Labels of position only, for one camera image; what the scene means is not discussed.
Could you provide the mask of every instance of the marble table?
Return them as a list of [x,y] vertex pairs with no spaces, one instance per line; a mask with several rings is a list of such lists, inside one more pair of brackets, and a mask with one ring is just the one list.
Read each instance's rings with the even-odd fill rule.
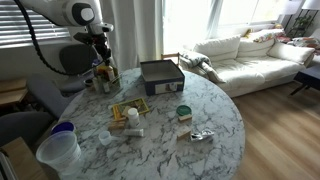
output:
[[[110,98],[85,90],[75,98],[60,121],[69,120],[78,130],[85,157],[76,179],[231,179],[243,156],[244,125],[233,101],[216,85],[190,72],[181,92],[146,96],[140,69],[127,70],[123,89]],[[112,132],[113,141],[103,146],[98,134],[113,120],[111,106],[142,97],[150,112],[141,115],[144,137]],[[188,105],[192,123],[178,122],[176,108]],[[176,141],[181,128],[192,132],[210,129],[212,138]]]

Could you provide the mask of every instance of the window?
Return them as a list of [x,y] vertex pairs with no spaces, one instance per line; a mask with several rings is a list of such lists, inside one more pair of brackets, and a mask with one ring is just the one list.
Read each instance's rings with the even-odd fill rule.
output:
[[273,22],[284,0],[224,0],[219,25]]
[[203,39],[210,14],[211,0],[164,1],[164,51]]
[[[69,40],[67,28],[59,27],[42,15],[27,10],[38,42]],[[32,44],[29,28],[13,0],[0,0],[0,47],[18,47]]]

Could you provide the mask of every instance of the metal object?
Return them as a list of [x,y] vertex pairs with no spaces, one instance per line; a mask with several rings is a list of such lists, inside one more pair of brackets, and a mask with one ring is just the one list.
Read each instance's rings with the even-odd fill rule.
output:
[[213,136],[214,135],[214,132],[211,131],[211,130],[203,130],[201,131],[201,133],[192,133],[190,135],[190,139],[191,141],[201,141],[207,137],[210,137],[210,136]]

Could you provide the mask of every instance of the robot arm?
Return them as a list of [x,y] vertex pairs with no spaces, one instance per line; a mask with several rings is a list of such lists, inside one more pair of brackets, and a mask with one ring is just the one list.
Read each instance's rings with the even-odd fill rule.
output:
[[74,38],[92,45],[102,59],[109,63],[111,49],[105,32],[113,25],[103,23],[99,0],[20,0],[22,5],[58,26],[86,26],[88,33],[77,33]]

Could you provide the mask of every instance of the blue lid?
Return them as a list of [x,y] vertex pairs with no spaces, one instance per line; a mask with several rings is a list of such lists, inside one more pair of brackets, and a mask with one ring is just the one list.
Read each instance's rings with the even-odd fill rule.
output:
[[55,125],[51,130],[51,135],[61,131],[73,131],[74,125],[71,122],[62,122]]

